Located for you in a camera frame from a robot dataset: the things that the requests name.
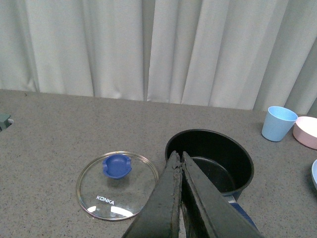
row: light blue cup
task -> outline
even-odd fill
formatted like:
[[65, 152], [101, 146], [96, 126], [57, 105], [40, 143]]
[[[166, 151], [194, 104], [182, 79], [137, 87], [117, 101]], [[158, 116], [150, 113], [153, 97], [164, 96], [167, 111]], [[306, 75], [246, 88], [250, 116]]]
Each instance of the light blue cup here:
[[281, 141], [297, 118], [296, 113], [287, 108], [269, 107], [262, 128], [262, 135], [270, 141]]

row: gray countertop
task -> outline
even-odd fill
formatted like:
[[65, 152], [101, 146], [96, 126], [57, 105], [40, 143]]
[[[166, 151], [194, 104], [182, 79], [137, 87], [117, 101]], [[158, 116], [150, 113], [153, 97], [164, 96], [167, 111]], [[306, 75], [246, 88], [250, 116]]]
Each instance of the gray countertop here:
[[176, 133], [223, 133], [250, 154], [255, 174], [239, 203], [266, 237], [316, 237], [317, 151], [292, 130], [281, 142], [261, 136], [265, 112], [0, 90], [0, 113], [13, 125], [0, 133], [0, 237], [121, 237], [133, 218], [90, 217], [75, 187], [83, 168], [112, 151], [148, 158], [161, 174]]

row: cooking pot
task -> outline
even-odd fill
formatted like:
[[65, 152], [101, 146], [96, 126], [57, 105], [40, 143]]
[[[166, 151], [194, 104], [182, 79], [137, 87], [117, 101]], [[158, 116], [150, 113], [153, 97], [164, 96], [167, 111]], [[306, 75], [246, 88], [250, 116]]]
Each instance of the cooking pot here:
[[236, 203], [254, 174], [252, 159], [238, 142], [215, 131], [190, 129], [174, 135], [168, 141], [166, 160], [173, 151], [180, 156], [186, 151], [228, 202], [255, 226]]

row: glass lid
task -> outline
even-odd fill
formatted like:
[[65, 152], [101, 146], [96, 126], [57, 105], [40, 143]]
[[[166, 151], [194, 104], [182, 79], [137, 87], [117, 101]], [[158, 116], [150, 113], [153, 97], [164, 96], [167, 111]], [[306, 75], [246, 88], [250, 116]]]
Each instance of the glass lid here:
[[[118, 173], [124, 170], [122, 176], [111, 176], [114, 165]], [[110, 152], [82, 171], [76, 185], [77, 198], [82, 208], [96, 218], [124, 220], [141, 211], [158, 178], [156, 168], [145, 157], [127, 151]]]

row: white curtain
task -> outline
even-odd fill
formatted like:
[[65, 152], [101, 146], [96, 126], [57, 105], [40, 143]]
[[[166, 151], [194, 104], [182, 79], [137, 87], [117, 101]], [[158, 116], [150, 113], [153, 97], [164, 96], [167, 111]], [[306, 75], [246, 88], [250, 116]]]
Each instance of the white curtain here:
[[317, 116], [317, 1], [0, 0], [0, 88]]

